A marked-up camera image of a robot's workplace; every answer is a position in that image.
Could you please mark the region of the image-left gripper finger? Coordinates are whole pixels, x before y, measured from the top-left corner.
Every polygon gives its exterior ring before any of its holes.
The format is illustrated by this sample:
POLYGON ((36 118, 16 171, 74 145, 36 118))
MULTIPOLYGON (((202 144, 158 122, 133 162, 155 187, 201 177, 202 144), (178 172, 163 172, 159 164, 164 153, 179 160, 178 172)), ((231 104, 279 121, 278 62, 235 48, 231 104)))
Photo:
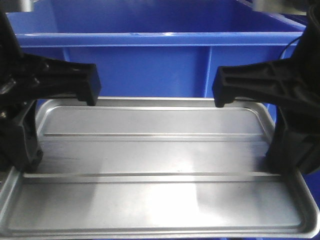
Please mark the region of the image-left gripper finger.
POLYGON ((37 101, 26 101, 0 108, 0 170, 15 167, 32 173, 42 158, 36 129, 37 101))

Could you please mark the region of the image-right gripper finger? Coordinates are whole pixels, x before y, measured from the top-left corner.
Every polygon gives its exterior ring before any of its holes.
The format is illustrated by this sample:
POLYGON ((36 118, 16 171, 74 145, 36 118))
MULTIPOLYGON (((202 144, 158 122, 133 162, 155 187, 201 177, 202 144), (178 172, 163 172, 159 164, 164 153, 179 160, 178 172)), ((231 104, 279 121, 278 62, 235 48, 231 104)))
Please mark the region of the image-right gripper finger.
POLYGON ((277 107, 274 134, 265 157, 271 173, 319 171, 320 118, 277 107))

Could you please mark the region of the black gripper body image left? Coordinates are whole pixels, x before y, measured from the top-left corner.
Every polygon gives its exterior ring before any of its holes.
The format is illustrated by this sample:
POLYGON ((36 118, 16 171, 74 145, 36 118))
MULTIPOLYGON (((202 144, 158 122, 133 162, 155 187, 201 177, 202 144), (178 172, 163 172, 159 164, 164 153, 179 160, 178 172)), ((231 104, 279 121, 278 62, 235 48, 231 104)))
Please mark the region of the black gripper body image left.
POLYGON ((0 104, 77 99, 95 106, 101 91, 95 64, 24 53, 7 15, 0 13, 0 104))

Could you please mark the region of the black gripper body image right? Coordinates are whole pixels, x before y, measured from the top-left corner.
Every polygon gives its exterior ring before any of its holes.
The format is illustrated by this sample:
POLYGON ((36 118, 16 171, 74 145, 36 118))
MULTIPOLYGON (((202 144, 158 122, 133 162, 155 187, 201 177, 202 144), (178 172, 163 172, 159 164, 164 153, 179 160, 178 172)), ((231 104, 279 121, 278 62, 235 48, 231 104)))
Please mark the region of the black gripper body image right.
POLYGON ((220 66, 213 81, 216 107, 245 98, 277 106, 298 129, 320 128, 320 6, 312 4, 308 24, 289 58, 220 66))

